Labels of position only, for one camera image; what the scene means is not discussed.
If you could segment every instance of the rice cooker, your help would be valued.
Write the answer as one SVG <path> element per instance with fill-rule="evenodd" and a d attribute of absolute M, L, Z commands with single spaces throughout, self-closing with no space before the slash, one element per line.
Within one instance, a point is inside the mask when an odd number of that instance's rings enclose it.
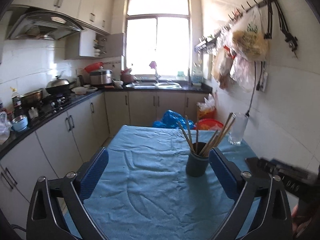
<path fill-rule="evenodd" d="M 103 87 L 112 84 L 112 70 L 99 69 L 90 72 L 90 83 L 93 87 Z"/>

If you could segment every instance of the chopstick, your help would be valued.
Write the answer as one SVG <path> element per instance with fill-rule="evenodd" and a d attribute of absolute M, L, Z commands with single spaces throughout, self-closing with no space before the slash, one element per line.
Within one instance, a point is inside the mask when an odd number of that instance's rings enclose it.
<path fill-rule="evenodd" d="M 188 139 L 188 137 L 187 137 L 187 134 L 186 134 L 186 132 L 184 131 L 181 123 L 178 122 L 178 125 L 179 125 L 179 127 L 180 127 L 180 129 L 181 129 L 181 131 L 182 131 L 182 133 L 183 133 L 183 135 L 184 135 L 184 137 L 185 137 L 185 139 L 187 140 L 187 143 L 189 144 L 190 150 L 191 150 L 194 154 L 196 154 L 196 153 L 195 153 L 195 150 L 193 149 L 193 145 L 192 145 L 192 143 L 189 141 L 189 139 Z"/>
<path fill-rule="evenodd" d="M 185 116 L 185 119 L 186 119 L 186 125 L 187 125 L 187 128 L 188 128 L 188 134 L 189 134 L 189 140 L 192 144 L 192 137 L 191 137 L 191 131 L 190 131 L 190 126 L 189 126 L 189 120 L 188 120 L 188 117 Z"/>
<path fill-rule="evenodd" d="M 233 120 L 231 121 L 231 123 L 229 124 L 228 128 L 225 129 L 226 125 L 228 124 L 227 122 L 225 123 L 224 125 L 224 131 L 220 132 L 219 136 L 217 136 L 213 142 L 211 143 L 211 145 L 209 145 L 207 148 L 206 148 L 206 152 L 204 152 L 204 156 L 205 157 L 208 157 L 209 156 L 209 151 L 212 149 L 212 148 L 215 148 L 219 145 L 219 143 L 221 143 L 222 139 L 226 136 L 226 134 L 228 133 L 228 131 L 230 130 L 231 126 L 233 125 L 233 123 L 235 122 L 235 118 L 233 118 Z"/>
<path fill-rule="evenodd" d="M 216 130 L 214 132 L 214 134 L 212 135 L 212 137 L 209 139 L 209 141 L 205 144 L 205 146 L 202 148 L 201 152 L 199 153 L 199 156 L 204 153 L 207 150 L 207 147 L 212 143 L 214 137 L 216 136 L 216 134 L 218 133 L 218 130 Z"/>
<path fill-rule="evenodd" d="M 199 138 L 199 116 L 197 113 L 197 132 L 196 132 L 196 153 L 198 152 L 198 138 Z"/>

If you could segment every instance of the blue plastic bag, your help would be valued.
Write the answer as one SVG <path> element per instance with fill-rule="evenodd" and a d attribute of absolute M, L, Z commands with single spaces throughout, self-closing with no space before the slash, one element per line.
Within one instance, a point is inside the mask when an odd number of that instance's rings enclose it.
<path fill-rule="evenodd" d="M 179 128 L 178 122 L 181 123 L 184 129 L 187 129 L 186 119 L 174 111 L 168 110 L 164 113 L 161 121 L 155 121 L 152 127 L 156 128 Z M 190 129 L 194 128 L 194 123 L 188 120 Z"/>

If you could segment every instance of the power cord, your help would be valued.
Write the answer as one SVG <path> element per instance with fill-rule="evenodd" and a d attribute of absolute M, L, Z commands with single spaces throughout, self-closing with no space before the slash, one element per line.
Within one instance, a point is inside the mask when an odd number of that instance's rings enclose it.
<path fill-rule="evenodd" d="M 249 117 L 249 112 L 250 112 L 251 105 L 252 105 L 252 100 L 253 100 L 254 91 L 256 90 L 256 81 L 257 81 L 257 67 L 256 67 L 256 62 L 254 62 L 254 86 L 253 86 L 253 90 L 252 90 L 252 95 L 251 95 L 251 100 L 250 100 L 249 109 L 248 109 L 248 111 L 245 113 L 245 115 L 246 115 L 247 117 Z"/>

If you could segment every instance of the lower cabinet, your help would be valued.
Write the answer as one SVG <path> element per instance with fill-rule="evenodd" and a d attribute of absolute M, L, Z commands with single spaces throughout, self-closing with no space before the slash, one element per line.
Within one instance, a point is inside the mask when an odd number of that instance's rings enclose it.
<path fill-rule="evenodd" d="M 105 103 L 110 136 L 115 136 L 123 125 L 130 125 L 127 92 L 105 92 Z"/>
<path fill-rule="evenodd" d="M 157 92 L 157 120 L 163 117 L 167 110 L 172 110 L 183 116 L 186 94 L 182 92 Z"/>
<path fill-rule="evenodd" d="M 106 113 L 106 104 L 104 102 L 104 94 L 99 94 L 90 99 L 90 107 L 93 119 L 93 126 L 97 134 L 99 147 L 109 137 L 108 119 Z"/>
<path fill-rule="evenodd" d="M 29 201 L 40 176 L 57 179 L 36 133 L 18 143 L 0 160 L 0 208 L 10 224 L 26 228 Z M 25 233 L 16 229 L 25 239 Z"/>
<path fill-rule="evenodd" d="M 68 113 L 64 112 L 41 126 L 37 131 L 40 144 L 59 178 L 77 171 L 83 161 L 69 129 Z"/>
<path fill-rule="evenodd" d="M 90 100 L 69 109 L 68 118 L 83 162 L 87 162 L 99 149 L 90 110 Z"/>
<path fill-rule="evenodd" d="M 197 121 L 197 103 L 204 103 L 204 98 L 208 98 L 208 94 L 186 93 L 186 108 L 184 114 L 189 120 Z"/>
<path fill-rule="evenodd" d="M 155 92 L 129 92 L 129 106 L 131 125 L 152 127 L 156 121 Z"/>

